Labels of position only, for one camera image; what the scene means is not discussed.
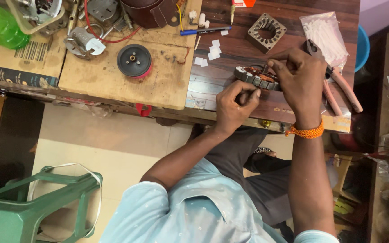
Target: pliers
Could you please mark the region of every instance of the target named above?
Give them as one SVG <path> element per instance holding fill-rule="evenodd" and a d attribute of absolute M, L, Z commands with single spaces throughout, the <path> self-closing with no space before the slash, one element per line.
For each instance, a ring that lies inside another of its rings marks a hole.
<path fill-rule="evenodd" d="M 311 56 L 319 58 L 322 61 L 325 61 L 325 57 L 322 54 L 322 50 L 311 39 L 307 40 L 307 51 L 310 53 Z M 327 70 L 325 73 L 323 93 L 324 93 L 325 97 L 327 98 L 328 103 L 331 105 L 334 113 L 337 116 L 342 115 L 342 111 L 340 110 L 340 107 L 338 106 L 336 100 L 332 96 L 331 90 L 329 88 L 329 85 L 328 85 L 329 77 L 332 77 L 333 80 L 336 81 L 337 84 L 342 88 L 342 90 L 344 91 L 344 93 L 348 97 L 349 101 L 351 102 L 354 110 L 358 113 L 362 112 L 363 107 L 361 106 L 360 102 L 358 101 L 357 97 L 355 96 L 354 91 L 349 86 L 348 82 L 340 74 L 339 69 L 336 67 L 331 67 L 328 64 Z"/>

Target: dark gray pants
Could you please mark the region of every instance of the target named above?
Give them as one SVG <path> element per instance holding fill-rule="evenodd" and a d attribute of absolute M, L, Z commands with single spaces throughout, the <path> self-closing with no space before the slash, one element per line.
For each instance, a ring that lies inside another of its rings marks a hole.
<path fill-rule="evenodd" d="M 287 197 L 290 160 L 253 154 L 267 134 L 266 129 L 242 126 L 205 158 L 224 176 L 239 183 L 262 215 L 263 222 L 274 225 L 292 217 Z M 261 175 L 245 178 L 243 167 Z"/>

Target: light blue shirt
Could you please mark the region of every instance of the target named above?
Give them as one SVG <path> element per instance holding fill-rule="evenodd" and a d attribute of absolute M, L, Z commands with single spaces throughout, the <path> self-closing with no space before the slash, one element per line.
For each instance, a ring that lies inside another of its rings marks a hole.
<path fill-rule="evenodd" d="M 242 187 L 203 158 L 169 193 L 140 182 L 128 188 L 99 243 L 286 243 Z M 322 231 L 300 233 L 295 243 L 338 243 Z"/>

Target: purple wall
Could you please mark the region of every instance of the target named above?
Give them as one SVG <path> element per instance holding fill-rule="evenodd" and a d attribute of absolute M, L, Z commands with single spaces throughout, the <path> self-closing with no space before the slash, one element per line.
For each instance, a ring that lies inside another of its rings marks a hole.
<path fill-rule="evenodd" d="M 360 25 L 372 35 L 389 25 L 389 0 L 361 0 Z"/>

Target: white tile floor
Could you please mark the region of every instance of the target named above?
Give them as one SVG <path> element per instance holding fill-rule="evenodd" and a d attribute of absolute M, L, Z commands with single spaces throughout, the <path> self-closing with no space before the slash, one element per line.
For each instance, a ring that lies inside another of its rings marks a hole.
<path fill-rule="evenodd" d="M 101 214 L 94 235 L 78 241 L 96 243 L 124 190 L 138 183 L 156 161 L 184 145 L 191 129 L 192 126 L 185 124 L 163 127 L 153 119 L 118 113 L 102 119 L 84 110 L 46 104 L 33 174 L 44 166 L 74 162 L 103 176 Z M 277 152 L 279 158 L 290 159 L 293 140 L 293 136 L 268 135 L 261 146 Z M 56 168 L 54 172 L 76 176 L 85 173 L 79 166 Z M 59 187 L 41 182 L 37 185 L 35 197 Z M 98 200 L 99 194 L 94 193 L 88 213 L 91 222 L 95 220 Z M 68 237 L 71 229 L 67 221 L 71 221 L 67 220 L 67 215 L 75 215 L 75 210 L 76 206 L 72 204 L 57 212 L 56 215 L 65 215 L 66 222 L 49 219 L 42 224 L 44 232 L 53 239 Z"/>

